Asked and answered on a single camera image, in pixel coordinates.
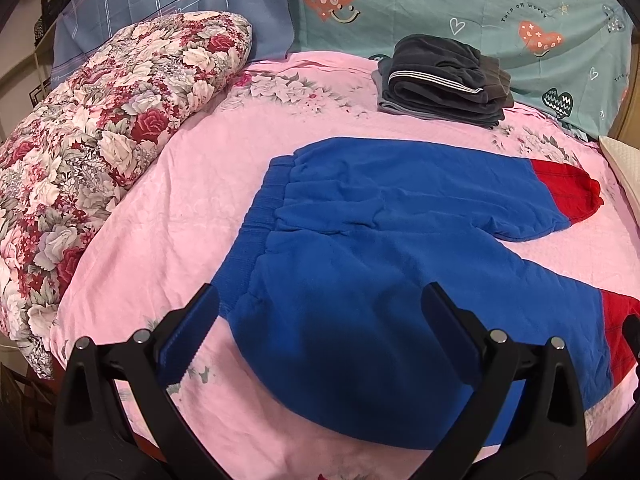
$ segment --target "gray fabric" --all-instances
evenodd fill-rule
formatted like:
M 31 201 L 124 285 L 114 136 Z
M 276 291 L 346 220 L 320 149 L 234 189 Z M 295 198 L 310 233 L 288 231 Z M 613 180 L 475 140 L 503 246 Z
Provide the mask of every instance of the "gray fabric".
M 482 88 L 486 77 L 480 70 L 480 51 L 449 38 L 411 34 L 398 41 L 391 58 L 390 74 L 425 72 L 468 88 Z
M 229 10 L 253 25 L 249 61 L 283 59 L 293 41 L 287 0 L 72 0 L 58 17 L 51 87 L 81 66 L 118 30 L 174 12 Z
M 392 115 L 408 115 L 411 117 L 415 117 L 416 119 L 423 119 L 427 121 L 438 120 L 438 121 L 449 121 L 451 123 L 473 124 L 461 119 L 446 118 L 440 115 L 430 114 L 427 112 L 414 112 L 413 110 L 404 108 L 401 105 L 398 105 L 394 102 L 387 101 L 383 97 L 383 82 L 382 82 L 382 75 L 380 74 L 380 72 L 378 70 L 374 70 L 371 73 L 371 78 L 373 79 L 373 82 L 376 85 L 376 89 L 378 90 L 378 111 L 379 112 L 384 112 Z M 475 126 L 480 126 L 481 128 L 486 128 L 488 130 L 494 129 L 494 126 L 492 125 L 482 126 L 480 124 L 475 124 Z
M 392 59 L 385 58 L 378 62 L 378 71 L 382 76 L 382 98 L 386 103 L 391 103 L 395 107 L 402 110 L 408 110 L 411 114 L 427 113 L 430 116 L 438 116 L 440 118 L 459 121 L 468 124 L 477 124 L 479 126 L 497 126 L 504 119 L 502 108 L 504 105 L 513 106 L 513 97 L 511 94 L 507 98 L 497 100 L 493 103 L 475 104 L 471 101 L 460 99 L 459 94 L 454 91 L 450 92 L 446 98 L 435 102 L 432 98 L 442 97 L 444 91 L 436 90 L 427 84 L 417 85 L 412 82 L 402 83 L 402 95 L 398 95 L 391 91 L 388 82 L 388 76 L 392 69 Z M 483 112 L 481 109 L 487 109 L 493 105 L 491 112 Z
M 480 70 L 486 76 L 484 91 L 489 101 L 507 97 L 511 89 L 511 75 L 500 68 L 500 61 L 495 57 L 480 55 Z

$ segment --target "pillow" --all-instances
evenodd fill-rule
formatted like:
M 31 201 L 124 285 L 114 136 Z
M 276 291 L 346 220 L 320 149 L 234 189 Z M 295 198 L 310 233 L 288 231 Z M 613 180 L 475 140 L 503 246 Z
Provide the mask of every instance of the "pillow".
M 600 147 L 626 193 L 640 226 L 640 150 L 609 137 L 600 137 Z
M 125 27 L 0 148 L 0 331 L 40 377 L 78 260 L 180 124 L 244 65 L 251 25 L 228 12 Z
M 391 56 L 409 34 L 500 59 L 516 101 L 594 137 L 628 86 L 631 18 L 616 0 L 289 0 L 293 51 Z

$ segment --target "floral quilt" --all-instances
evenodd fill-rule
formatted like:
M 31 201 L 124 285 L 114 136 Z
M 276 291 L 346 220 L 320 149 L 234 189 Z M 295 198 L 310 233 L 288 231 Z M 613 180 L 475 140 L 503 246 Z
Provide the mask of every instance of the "floral quilt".
M 0 147 L 0 332 L 40 377 L 78 261 L 180 124 L 245 64 L 251 25 L 229 12 L 125 27 Z

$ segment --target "white pillow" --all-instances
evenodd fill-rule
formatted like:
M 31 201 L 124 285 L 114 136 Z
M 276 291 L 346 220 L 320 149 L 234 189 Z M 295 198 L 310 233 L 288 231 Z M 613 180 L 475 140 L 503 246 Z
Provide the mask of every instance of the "white pillow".
M 600 137 L 600 147 L 613 173 L 626 192 L 626 198 L 640 226 L 640 150 L 610 137 Z

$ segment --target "red rose print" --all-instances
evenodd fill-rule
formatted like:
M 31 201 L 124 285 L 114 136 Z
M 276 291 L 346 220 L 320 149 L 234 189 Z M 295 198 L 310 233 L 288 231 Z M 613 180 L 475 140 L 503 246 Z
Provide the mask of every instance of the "red rose print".
M 18 272 L 18 292 L 23 298 L 28 298 L 31 294 L 31 287 L 29 285 L 29 275 L 22 269 L 17 269 Z
M 229 52 L 229 49 L 236 43 L 228 36 L 219 34 L 213 38 L 209 38 L 207 50 L 210 52 Z
M 26 236 L 22 238 L 22 252 L 24 254 L 24 263 L 30 264 L 35 256 L 42 233 L 36 229 L 34 232 L 25 234 Z
M 100 70 L 95 70 L 95 72 L 89 72 L 87 74 L 87 78 L 85 81 L 85 84 L 94 84 L 96 81 L 98 81 L 98 79 L 100 79 L 103 75 L 108 74 L 109 72 L 111 72 L 110 69 L 108 68 L 102 68 Z
M 20 143 L 11 153 L 11 162 L 9 165 L 12 165 L 16 160 L 23 160 L 24 156 L 29 153 L 33 149 L 33 144 L 28 140 L 25 140 Z
M 127 179 L 124 175 L 120 174 L 118 170 L 111 170 L 109 172 L 109 175 L 111 175 L 111 178 L 120 187 L 125 187 L 131 184 L 131 181 Z
M 32 274 L 29 285 L 31 285 L 32 289 L 39 292 L 42 288 L 42 282 L 44 282 L 44 276 L 42 274 Z
M 94 239 L 97 231 L 85 231 L 80 235 L 80 243 L 83 247 L 87 247 L 89 242 Z
M 62 254 L 62 261 L 56 265 L 58 281 L 60 282 L 61 297 L 65 293 L 69 283 L 71 283 L 71 278 L 76 272 L 76 267 L 78 267 L 78 262 L 80 261 L 80 256 L 82 256 L 83 252 L 84 249 L 80 247 L 71 247 L 66 249 Z
M 60 208 L 62 208 L 62 206 L 63 206 L 63 205 L 65 205 L 65 198 L 64 198 L 64 196 L 62 195 L 62 193 L 60 193 L 60 194 L 58 195 L 58 198 L 57 198 L 57 199 L 55 199 L 55 201 L 54 201 L 54 203 L 53 203 L 53 207 L 54 207 L 56 210 L 59 210 Z
M 118 124 L 123 119 L 124 119 L 124 115 L 103 113 L 100 116 L 100 119 L 98 119 L 98 122 L 96 123 L 96 127 L 104 128 L 109 121 L 111 121 L 113 124 Z
M 32 227 L 36 227 L 38 224 L 38 218 L 34 214 L 26 214 L 18 220 L 18 225 L 23 228 L 24 231 L 32 231 Z
M 189 29 L 188 36 L 195 36 L 198 32 L 202 32 L 205 27 L 205 24 L 201 20 L 197 20 L 196 22 L 182 22 L 182 26 Z
M 81 209 L 73 208 L 71 210 L 71 214 L 76 217 L 76 220 L 78 222 L 83 222 L 83 221 L 85 221 L 87 219 L 86 213 L 84 211 L 82 211 Z
M 251 82 L 251 74 L 242 72 L 234 81 L 234 86 L 247 86 Z
M 136 124 L 131 129 L 131 138 L 136 142 L 143 140 L 158 141 L 158 135 L 164 132 L 169 125 L 169 119 L 164 111 L 151 108 L 136 119 Z

